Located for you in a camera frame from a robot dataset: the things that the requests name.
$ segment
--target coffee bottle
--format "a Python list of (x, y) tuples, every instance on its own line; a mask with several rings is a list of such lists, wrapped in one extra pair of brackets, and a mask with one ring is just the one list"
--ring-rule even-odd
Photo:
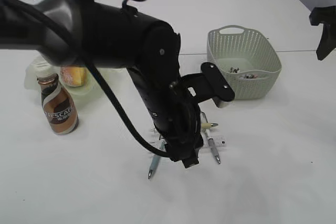
[(41, 87), (42, 108), (52, 130), (67, 134), (78, 125), (78, 114), (74, 101), (59, 82), (58, 74), (44, 59), (34, 62), (37, 82)]

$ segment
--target gray basket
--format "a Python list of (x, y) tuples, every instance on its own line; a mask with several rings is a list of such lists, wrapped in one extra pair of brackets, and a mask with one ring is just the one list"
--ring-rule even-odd
[[(227, 28), (239, 28), (243, 32), (224, 34)], [(208, 61), (221, 70), (235, 91), (235, 99), (264, 97), (281, 71), (279, 57), (264, 35), (241, 26), (225, 26), (210, 31), (207, 55)], [(230, 73), (231, 67), (239, 68), (240, 72)]]

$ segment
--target bottle cap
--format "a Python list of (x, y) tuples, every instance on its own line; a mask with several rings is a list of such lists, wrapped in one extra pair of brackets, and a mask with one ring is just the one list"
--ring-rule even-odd
[(38, 56), (32, 63), (37, 78), (46, 78), (55, 73), (51, 64), (49, 64), (42, 56)]

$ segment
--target pen tip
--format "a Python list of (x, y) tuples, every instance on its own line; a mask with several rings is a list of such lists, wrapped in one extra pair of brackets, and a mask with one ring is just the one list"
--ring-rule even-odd
[(149, 172), (148, 172), (148, 179), (151, 179), (151, 177), (152, 177), (152, 172), (153, 172), (153, 170), (149, 170)]

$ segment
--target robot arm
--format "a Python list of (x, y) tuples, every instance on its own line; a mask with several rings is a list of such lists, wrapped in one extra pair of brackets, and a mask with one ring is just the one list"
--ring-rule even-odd
[[(115, 8), (95, 0), (44, 0), (29, 6), (0, 0), (0, 48), (35, 49), (53, 65), (86, 66), (134, 138), (158, 155), (181, 160), (186, 168), (198, 164), (198, 150), (203, 146), (198, 103), (234, 99), (233, 90), (211, 63), (202, 64), (202, 73), (181, 77), (180, 36), (168, 23), (127, 5)], [(138, 134), (96, 67), (127, 68), (167, 142), (166, 152)]]

